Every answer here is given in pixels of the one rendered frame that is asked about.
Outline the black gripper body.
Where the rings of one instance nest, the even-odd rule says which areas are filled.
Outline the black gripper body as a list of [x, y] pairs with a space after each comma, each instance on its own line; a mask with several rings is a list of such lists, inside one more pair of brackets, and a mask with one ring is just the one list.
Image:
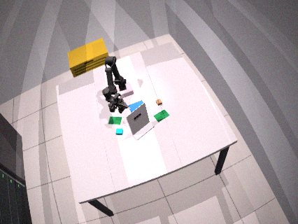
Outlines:
[[120, 106], [118, 106], [118, 102], [121, 100], [121, 98], [119, 96], [122, 96], [121, 93], [119, 93], [119, 92], [117, 94], [115, 94], [115, 96], [112, 96], [110, 99], [110, 103], [116, 102], [115, 106], [118, 107], [119, 113], [121, 114], [125, 110], [125, 108], [122, 108], [120, 110]]

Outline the cyan block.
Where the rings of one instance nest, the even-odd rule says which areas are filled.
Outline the cyan block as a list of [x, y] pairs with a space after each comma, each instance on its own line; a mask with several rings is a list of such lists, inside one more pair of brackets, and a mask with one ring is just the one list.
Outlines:
[[123, 135], [123, 129], [116, 129], [116, 134], [117, 135]]

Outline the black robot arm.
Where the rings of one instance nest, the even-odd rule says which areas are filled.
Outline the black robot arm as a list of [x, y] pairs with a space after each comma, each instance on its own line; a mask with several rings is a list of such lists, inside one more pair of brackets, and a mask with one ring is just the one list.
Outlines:
[[[109, 56], [106, 57], [104, 62], [108, 87], [104, 88], [102, 90], [102, 93], [106, 98], [107, 102], [110, 102], [110, 99], [112, 97], [111, 95], [115, 95], [118, 93], [117, 88], [114, 84], [119, 86], [120, 91], [126, 90], [127, 79], [124, 79], [123, 76], [119, 74], [119, 70], [115, 63], [116, 63], [116, 57], [109, 57]], [[107, 67], [106, 65], [110, 67]], [[113, 80], [113, 75], [115, 77], [115, 80]], [[118, 107], [115, 106], [115, 103], [116, 102], [114, 101], [111, 103], [108, 103], [109, 110], [111, 113], [115, 113], [115, 110], [118, 109]]]

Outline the blue flat square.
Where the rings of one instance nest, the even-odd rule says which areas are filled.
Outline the blue flat square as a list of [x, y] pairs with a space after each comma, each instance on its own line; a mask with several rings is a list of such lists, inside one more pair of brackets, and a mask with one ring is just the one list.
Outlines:
[[135, 109], [137, 109], [142, 104], [143, 104], [143, 101], [141, 100], [141, 101], [138, 101], [136, 103], [130, 104], [128, 106], [130, 108], [130, 111], [133, 112]]

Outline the small orange block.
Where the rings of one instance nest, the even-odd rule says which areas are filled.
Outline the small orange block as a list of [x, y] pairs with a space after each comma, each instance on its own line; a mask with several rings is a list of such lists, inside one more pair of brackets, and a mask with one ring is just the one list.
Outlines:
[[157, 105], [159, 106], [159, 105], [162, 104], [162, 101], [161, 101], [160, 99], [158, 99], [158, 100], [156, 100], [156, 103], [157, 103]]

